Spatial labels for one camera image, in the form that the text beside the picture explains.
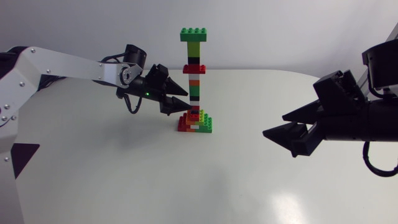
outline lego brick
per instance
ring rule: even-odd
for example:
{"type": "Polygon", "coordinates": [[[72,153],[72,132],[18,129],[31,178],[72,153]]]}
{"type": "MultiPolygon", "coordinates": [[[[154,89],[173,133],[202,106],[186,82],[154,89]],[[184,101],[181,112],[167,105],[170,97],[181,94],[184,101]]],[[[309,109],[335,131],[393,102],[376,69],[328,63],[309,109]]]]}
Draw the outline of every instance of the lego brick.
{"type": "Polygon", "coordinates": [[[190,64],[190,65],[188,65],[188,69],[190,69],[191,71],[199,71],[200,65],[199,64],[190,64]]]}
{"type": "Polygon", "coordinates": [[[189,85],[190,86],[199,86],[200,80],[189,80],[189,85]]]}
{"type": "Polygon", "coordinates": [[[189,120],[190,121],[199,121],[199,114],[190,114],[189,120]]]}
{"type": "Polygon", "coordinates": [[[190,96],[200,96],[200,86],[189,86],[190,96]]]}
{"type": "Polygon", "coordinates": [[[189,101],[191,106],[200,106],[200,102],[199,101],[189,101]]]}
{"type": "Polygon", "coordinates": [[[200,57],[200,42],[187,42],[188,57],[200,57]]]}
{"type": "Polygon", "coordinates": [[[178,131],[187,131],[188,126],[185,122],[186,118],[187,118],[187,113],[184,113],[184,115],[180,117],[177,127],[178,131]]]}
{"type": "Polygon", "coordinates": [[[182,69],[184,74],[205,74],[206,65],[200,65],[199,68],[196,65],[184,65],[182,69]]]}
{"type": "Polygon", "coordinates": [[[182,42],[206,42],[206,28],[182,28],[180,32],[180,41],[182,42]]]}
{"type": "Polygon", "coordinates": [[[190,101],[199,101],[199,96],[189,96],[190,101]]]}
{"type": "Polygon", "coordinates": [[[196,129],[195,132],[198,133],[212,133],[213,132],[213,119],[208,118],[208,120],[204,123],[203,126],[199,126],[199,129],[196,129]]]}
{"type": "Polygon", "coordinates": [[[200,75],[199,74],[188,74],[188,79],[189,80],[199,80],[200,75]]]}
{"type": "Polygon", "coordinates": [[[204,110],[200,110],[199,113],[199,122],[205,122],[205,111],[204,110]]]}
{"type": "Polygon", "coordinates": [[[188,56],[188,64],[189,65],[199,65],[200,64],[200,57],[189,57],[188,56]]]}
{"type": "Polygon", "coordinates": [[[187,116],[185,117],[185,123],[187,125],[195,125],[196,121],[191,121],[190,117],[191,117],[191,112],[187,111],[187,116]]]}

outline lego base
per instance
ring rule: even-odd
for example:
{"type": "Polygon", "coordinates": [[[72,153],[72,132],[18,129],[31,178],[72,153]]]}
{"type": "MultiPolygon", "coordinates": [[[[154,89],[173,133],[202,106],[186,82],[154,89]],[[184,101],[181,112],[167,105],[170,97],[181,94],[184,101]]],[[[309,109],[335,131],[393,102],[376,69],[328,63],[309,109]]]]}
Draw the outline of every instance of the lego base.
{"type": "Polygon", "coordinates": [[[180,117],[178,121],[178,131],[211,133],[213,130],[213,119],[205,114],[204,110],[200,110],[199,114],[191,114],[187,111],[180,117]]]}

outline green lego brick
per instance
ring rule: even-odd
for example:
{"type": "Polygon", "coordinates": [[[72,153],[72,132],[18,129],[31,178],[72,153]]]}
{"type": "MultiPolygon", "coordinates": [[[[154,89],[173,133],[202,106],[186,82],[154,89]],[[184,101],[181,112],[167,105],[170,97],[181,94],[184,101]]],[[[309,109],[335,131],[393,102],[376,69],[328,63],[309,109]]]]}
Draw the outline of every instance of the green lego brick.
{"type": "Polygon", "coordinates": [[[200,86],[189,86],[189,95],[190,96],[200,96],[200,86]]]}
{"type": "Polygon", "coordinates": [[[198,133],[211,133],[212,131],[213,131],[213,118],[206,119],[203,126],[199,126],[199,129],[195,129],[195,132],[198,133]]]}
{"type": "Polygon", "coordinates": [[[200,57],[200,42],[187,42],[188,57],[200,57]]]}
{"type": "Polygon", "coordinates": [[[180,40],[183,42],[206,42],[206,28],[182,28],[180,32],[180,40]]]}

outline white wall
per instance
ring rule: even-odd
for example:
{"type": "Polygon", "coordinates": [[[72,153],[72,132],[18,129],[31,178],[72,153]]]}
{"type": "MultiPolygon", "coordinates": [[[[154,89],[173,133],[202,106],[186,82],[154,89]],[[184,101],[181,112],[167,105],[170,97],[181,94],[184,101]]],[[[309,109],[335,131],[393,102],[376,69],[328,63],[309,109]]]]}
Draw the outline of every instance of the white wall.
{"type": "Polygon", "coordinates": [[[214,68],[273,68],[321,77],[365,67],[361,52],[398,22],[397,0],[1,0],[0,51],[44,47],[100,60],[126,44],[147,67],[182,68],[182,27],[206,27],[202,62],[214,68]]]}

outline white lego brick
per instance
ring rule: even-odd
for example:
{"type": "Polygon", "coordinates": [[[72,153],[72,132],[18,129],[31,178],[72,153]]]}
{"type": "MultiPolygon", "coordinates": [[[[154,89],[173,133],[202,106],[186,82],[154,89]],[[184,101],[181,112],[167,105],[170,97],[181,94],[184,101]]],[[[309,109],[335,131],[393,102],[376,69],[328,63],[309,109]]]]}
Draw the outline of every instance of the white lego brick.
{"type": "Polygon", "coordinates": [[[188,74],[189,80],[200,80],[199,78],[200,74],[188,74]]]}
{"type": "Polygon", "coordinates": [[[190,101],[191,106],[200,106],[199,101],[190,101]]]}

